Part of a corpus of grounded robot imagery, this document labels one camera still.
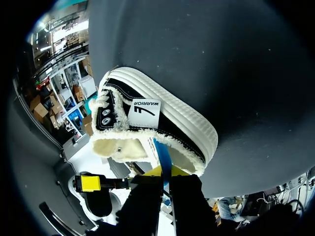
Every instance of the metal shelving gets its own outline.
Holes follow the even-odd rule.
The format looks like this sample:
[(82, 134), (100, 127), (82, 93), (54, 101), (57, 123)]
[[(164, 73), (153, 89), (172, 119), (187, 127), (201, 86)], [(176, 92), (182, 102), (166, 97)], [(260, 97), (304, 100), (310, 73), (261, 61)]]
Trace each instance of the metal shelving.
[[(82, 132), (80, 132), (80, 130), (78, 129), (78, 127), (77, 127), (77, 126), (74, 124), (74, 122), (70, 119), (69, 115), (70, 115), (72, 112), (74, 112), (75, 110), (78, 110), (78, 112), (79, 112), (81, 118), (83, 119), (84, 116), (83, 116), (82, 112), (80, 111), (80, 107), (81, 107), (82, 105), (84, 105), (84, 102), (79, 102), (79, 103), (77, 103), (77, 102), (75, 101), (75, 98), (74, 98), (74, 96), (73, 96), (73, 94), (72, 94), (71, 87), (70, 87), (70, 85), (69, 85), (69, 79), (70, 79), (70, 78), (68, 78), (68, 77), (66, 76), (66, 73), (65, 73), (64, 70), (75, 64), (75, 65), (76, 65), (76, 69), (77, 69), (77, 73), (78, 73), (78, 77), (79, 77), (79, 79), (81, 79), (82, 77), (81, 77), (81, 72), (80, 72), (80, 69), (79, 69), (79, 64), (78, 64), (78, 62), (84, 60), (85, 57), (86, 57), (86, 56), (82, 56), (82, 57), (78, 58), (77, 60), (71, 62), (70, 64), (64, 66), (63, 68), (59, 69), (57, 72), (53, 73), (52, 75), (48, 75), (48, 76), (50, 77), (49, 83), (50, 83), (50, 85), (51, 85), (51, 87), (52, 87), (52, 90), (53, 90), (53, 92), (54, 92), (54, 94), (55, 94), (55, 97), (57, 98), (58, 102), (60, 103), (60, 105), (61, 105), (61, 107), (62, 107), (62, 109), (63, 109), (62, 119), (67, 119), (67, 120), (69, 121), (69, 123), (71, 124), (71, 126), (73, 127), (73, 129), (74, 129), (74, 130), (76, 131), (76, 133), (80, 136), (79, 139), (81, 139), (85, 134), (82, 133)], [(54, 86), (54, 83), (53, 83), (54, 77), (56, 77), (56, 76), (58, 76), (58, 75), (60, 75), (61, 78), (62, 78), (61, 75), (63, 75), (63, 80), (64, 80), (64, 82), (65, 82), (66, 88), (69, 90), (69, 93), (70, 93), (70, 99), (71, 99), (71, 100), (73, 101), (73, 103), (74, 103), (74, 106), (71, 107), (68, 111), (67, 111), (66, 107), (63, 105), (61, 99), (59, 98), (58, 92), (57, 92), (57, 90), (56, 90), (56, 88), (55, 88), (55, 86)]]

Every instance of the metal eyelet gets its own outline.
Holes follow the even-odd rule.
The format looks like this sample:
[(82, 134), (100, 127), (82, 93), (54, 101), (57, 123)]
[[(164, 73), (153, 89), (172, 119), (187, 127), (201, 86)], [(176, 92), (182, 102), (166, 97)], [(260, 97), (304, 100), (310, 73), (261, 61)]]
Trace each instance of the metal eyelet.
[(108, 115), (110, 113), (110, 110), (109, 109), (106, 109), (106, 110), (104, 110), (103, 112), (102, 112), (102, 115), (103, 116), (106, 116), (106, 115)]
[(102, 125), (107, 125), (111, 121), (111, 118), (107, 117), (102, 120)]

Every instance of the white floor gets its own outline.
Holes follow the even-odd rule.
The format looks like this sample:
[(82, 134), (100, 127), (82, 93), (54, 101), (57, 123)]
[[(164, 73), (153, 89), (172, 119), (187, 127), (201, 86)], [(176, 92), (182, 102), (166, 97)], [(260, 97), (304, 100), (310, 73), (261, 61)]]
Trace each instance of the white floor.
[[(90, 143), (85, 144), (78, 150), (72, 157), (68, 157), (76, 173), (90, 172), (96, 175), (105, 175), (107, 178), (116, 178), (115, 174), (110, 170), (108, 161), (92, 152)], [(127, 200), (130, 190), (126, 189), (113, 189), (112, 192), (119, 198), (123, 205)], [(114, 224), (112, 216), (109, 216), (108, 223)], [(172, 220), (168, 219), (163, 213), (159, 214), (158, 222), (158, 236), (174, 236), (175, 231)]]

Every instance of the person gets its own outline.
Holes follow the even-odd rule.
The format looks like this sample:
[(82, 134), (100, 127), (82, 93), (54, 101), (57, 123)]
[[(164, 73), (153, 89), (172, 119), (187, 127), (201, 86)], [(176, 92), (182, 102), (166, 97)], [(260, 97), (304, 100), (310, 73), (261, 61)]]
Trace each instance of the person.
[(226, 197), (222, 198), (217, 202), (219, 214), (222, 220), (232, 220), (235, 222), (242, 222), (246, 219), (240, 215), (240, 211), (237, 210), (236, 213), (231, 212), (230, 205), (241, 204), (242, 199), (237, 197)]

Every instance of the black and white sneaker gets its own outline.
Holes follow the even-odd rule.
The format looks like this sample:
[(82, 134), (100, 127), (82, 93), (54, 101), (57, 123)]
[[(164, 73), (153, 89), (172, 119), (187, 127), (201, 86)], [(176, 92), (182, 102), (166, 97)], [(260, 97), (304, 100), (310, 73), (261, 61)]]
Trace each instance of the black and white sneaker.
[[(133, 99), (161, 101), (157, 128), (129, 124)], [(133, 68), (107, 72), (99, 84), (97, 99), (89, 106), (93, 151), (117, 162), (146, 161), (156, 166), (155, 138), (169, 146), (175, 166), (200, 176), (218, 145), (217, 132), (203, 115)]]

